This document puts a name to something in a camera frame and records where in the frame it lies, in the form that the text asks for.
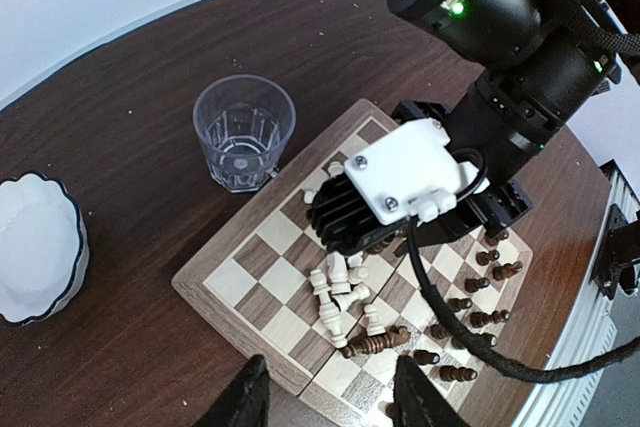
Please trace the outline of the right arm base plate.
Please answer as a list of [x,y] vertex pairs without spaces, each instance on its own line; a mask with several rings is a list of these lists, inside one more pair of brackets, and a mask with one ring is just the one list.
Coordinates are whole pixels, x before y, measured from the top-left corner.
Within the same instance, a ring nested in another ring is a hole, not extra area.
[[591,279],[610,300],[618,289],[633,296],[639,288],[639,219],[628,221],[616,203],[609,209]]

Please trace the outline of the dark chess piece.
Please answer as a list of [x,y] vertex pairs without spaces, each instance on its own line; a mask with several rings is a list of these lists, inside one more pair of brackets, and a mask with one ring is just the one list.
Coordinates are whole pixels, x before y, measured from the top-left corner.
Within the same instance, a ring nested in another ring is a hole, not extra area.
[[454,313],[457,313],[470,309],[473,302],[470,298],[450,298],[447,300],[447,305]]
[[413,359],[420,366],[436,365],[440,362],[440,355],[428,350],[418,349],[413,352]]
[[506,323],[511,317],[509,310],[496,310],[492,313],[473,312],[470,315],[470,324],[474,328],[483,328],[489,324]]
[[497,249],[489,251],[480,251],[476,254],[475,260],[479,266],[487,266],[500,258],[500,252]]
[[429,335],[436,340],[447,339],[451,333],[440,324],[433,324],[428,328]]
[[490,279],[487,277],[467,278],[464,282],[464,289],[468,293],[476,293],[482,289],[489,287],[490,284]]
[[478,372],[472,368],[445,365],[439,368],[438,375],[443,382],[470,382],[478,377]]
[[[488,332],[475,334],[473,340],[476,344],[486,345],[491,348],[497,345],[497,337]],[[454,337],[451,338],[451,347],[456,350],[466,349],[466,346],[459,339]]]

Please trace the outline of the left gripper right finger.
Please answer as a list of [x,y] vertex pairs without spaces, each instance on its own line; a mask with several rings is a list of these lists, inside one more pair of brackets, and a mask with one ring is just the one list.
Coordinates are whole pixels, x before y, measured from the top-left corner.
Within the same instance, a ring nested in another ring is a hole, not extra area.
[[394,376],[392,422],[403,427],[468,427],[416,362],[407,355],[397,359]]

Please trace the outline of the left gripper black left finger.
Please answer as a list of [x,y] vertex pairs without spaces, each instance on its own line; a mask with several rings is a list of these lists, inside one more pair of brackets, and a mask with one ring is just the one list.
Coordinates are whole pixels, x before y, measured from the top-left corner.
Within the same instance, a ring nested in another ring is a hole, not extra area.
[[270,375],[263,355],[252,356],[193,427],[267,427]]

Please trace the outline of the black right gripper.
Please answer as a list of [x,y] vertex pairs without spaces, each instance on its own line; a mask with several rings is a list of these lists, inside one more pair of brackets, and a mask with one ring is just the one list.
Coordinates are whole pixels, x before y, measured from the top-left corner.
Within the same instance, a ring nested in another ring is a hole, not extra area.
[[[581,0],[604,27],[598,0]],[[561,0],[387,0],[389,10],[483,67],[452,109],[427,111],[444,125],[449,150],[479,152],[488,187],[417,230],[422,246],[456,241],[478,227],[498,234],[531,203],[516,174],[604,82],[618,83],[617,56],[588,44],[561,19]]]

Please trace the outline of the dark chess piece front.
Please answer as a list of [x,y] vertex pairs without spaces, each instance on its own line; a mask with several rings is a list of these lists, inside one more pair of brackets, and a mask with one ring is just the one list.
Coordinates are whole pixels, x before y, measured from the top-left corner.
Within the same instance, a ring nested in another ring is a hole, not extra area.
[[438,375],[443,382],[470,382],[478,377],[478,372],[472,368],[445,365],[439,368]]

